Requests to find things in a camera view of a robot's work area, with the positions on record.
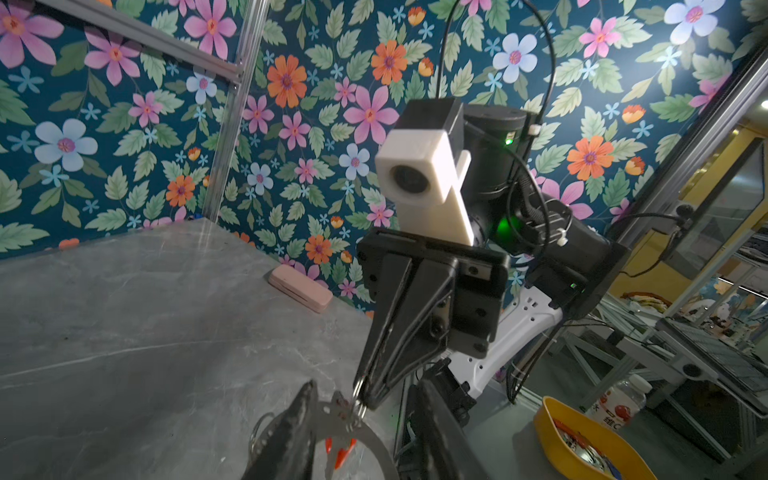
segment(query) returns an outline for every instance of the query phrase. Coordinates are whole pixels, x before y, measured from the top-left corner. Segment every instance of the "bottle label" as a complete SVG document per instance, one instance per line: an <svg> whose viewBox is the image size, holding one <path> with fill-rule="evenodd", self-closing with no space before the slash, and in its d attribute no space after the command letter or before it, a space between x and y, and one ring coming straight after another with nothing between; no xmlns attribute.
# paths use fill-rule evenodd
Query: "bottle label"
<svg viewBox="0 0 768 480"><path fill-rule="evenodd" d="M587 416L612 430L628 424L640 407L626 393L611 387L587 411Z"/></svg>

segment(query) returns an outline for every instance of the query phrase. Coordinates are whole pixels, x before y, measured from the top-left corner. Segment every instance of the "yellow bowl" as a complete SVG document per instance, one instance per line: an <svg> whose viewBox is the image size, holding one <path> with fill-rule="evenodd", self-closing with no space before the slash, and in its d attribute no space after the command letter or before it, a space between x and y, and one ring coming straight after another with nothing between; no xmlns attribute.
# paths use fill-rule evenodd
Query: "yellow bowl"
<svg viewBox="0 0 768 480"><path fill-rule="evenodd" d="M549 462L570 480L615 480L611 475L589 465L565 444L554 421L557 419L581 433L621 473L623 480L656 480L643 459L619 435L606 429L581 412L545 396L541 408L533 419L538 441Z"/></svg>

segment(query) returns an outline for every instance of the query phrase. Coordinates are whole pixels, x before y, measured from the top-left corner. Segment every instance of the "orange flower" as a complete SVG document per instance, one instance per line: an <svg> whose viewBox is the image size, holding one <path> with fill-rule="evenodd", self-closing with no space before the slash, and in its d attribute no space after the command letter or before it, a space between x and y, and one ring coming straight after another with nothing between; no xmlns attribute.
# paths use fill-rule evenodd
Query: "orange flower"
<svg viewBox="0 0 768 480"><path fill-rule="evenodd" d="M165 194L165 200L170 201L172 207L183 207L194 196L194 182L192 177L179 175L176 181L168 184L168 192Z"/></svg>
<svg viewBox="0 0 768 480"><path fill-rule="evenodd" d="M568 152L568 171L571 175L578 175L579 180L589 180L589 177L600 178L605 173L603 168L608 168L614 158L609 155L614 151L611 142L603 143L603 137L595 135L592 139L582 138L576 142L576 150Z"/></svg>
<svg viewBox="0 0 768 480"><path fill-rule="evenodd" d="M386 45L380 43L376 47L376 54L371 57L371 66L373 67L373 77L381 80L382 84L389 85L402 80L402 71L408 66L406 60L406 48L397 45L397 42L390 40Z"/></svg>
<svg viewBox="0 0 768 480"><path fill-rule="evenodd" d="M431 77L435 73L435 66L432 61L427 57L422 58L419 62L419 74L423 77Z"/></svg>
<svg viewBox="0 0 768 480"><path fill-rule="evenodd" d="M645 108L642 108L640 105L630 105L621 113L621 119L624 120L625 123L633 124L640 120L643 115L645 115Z"/></svg>
<svg viewBox="0 0 768 480"><path fill-rule="evenodd" d="M58 247L62 250L66 250L68 248L76 247L80 244L80 240L77 238L70 238L69 240L62 240L58 243Z"/></svg>
<svg viewBox="0 0 768 480"><path fill-rule="evenodd" d="M304 248L307 252L306 255L317 265L320 265L321 263L328 263L329 257L333 255L333 250L331 250L331 241L324 240L323 235L315 235L314 237L310 237L310 241L304 245Z"/></svg>
<svg viewBox="0 0 768 480"><path fill-rule="evenodd" d="M627 161L624 171L630 175L642 175L645 173L645 162L640 157L632 157Z"/></svg>
<svg viewBox="0 0 768 480"><path fill-rule="evenodd" d="M240 234L238 235L238 234L237 234L237 232L232 232L232 234L233 234L233 235L234 235L236 238L239 238L239 239L240 239L240 240L242 240L243 242L245 242L245 243L248 243L248 244L249 244L249 245L251 245L252 247L255 247L255 246L256 246L256 244L255 244L254 242L250 241L250 237L248 237L248 236L247 236L245 233L240 233Z"/></svg>
<svg viewBox="0 0 768 480"><path fill-rule="evenodd" d="M288 106L293 108L299 104L299 97L306 95L306 70L299 66L299 59L293 55L288 55L286 62L285 55L277 57L275 65L270 67L266 77L271 82L266 89L270 97L277 97L275 103L280 107Z"/></svg>
<svg viewBox="0 0 768 480"><path fill-rule="evenodd" d="M424 20L425 15L427 12L424 8L413 7L408 10L408 23L415 27Z"/></svg>

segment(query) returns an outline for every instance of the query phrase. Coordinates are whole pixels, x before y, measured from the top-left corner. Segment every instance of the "plastic bottle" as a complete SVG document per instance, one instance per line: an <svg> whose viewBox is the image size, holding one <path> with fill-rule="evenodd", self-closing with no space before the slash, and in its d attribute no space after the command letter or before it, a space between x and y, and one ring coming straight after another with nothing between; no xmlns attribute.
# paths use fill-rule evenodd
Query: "plastic bottle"
<svg viewBox="0 0 768 480"><path fill-rule="evenodd" d="M618 430L645 407L650 383L639 375L615 383L587 411L587 416L606 429Z"/></svg>

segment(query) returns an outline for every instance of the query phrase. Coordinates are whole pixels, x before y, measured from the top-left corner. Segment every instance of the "bottle cap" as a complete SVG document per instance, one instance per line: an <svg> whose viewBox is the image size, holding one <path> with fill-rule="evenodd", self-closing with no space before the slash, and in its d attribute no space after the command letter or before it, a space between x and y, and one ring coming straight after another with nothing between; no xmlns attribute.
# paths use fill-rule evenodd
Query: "bottle cap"
<svg viewBox="0 0 768 480"><path fill-rule="evenodd" d="M637 373L629 376L629 383L632 384L634 388L640 390L642 393L648 393L653 388L652 386L650 386L650 383L648 383L643 377L639 376Z"/></svg>

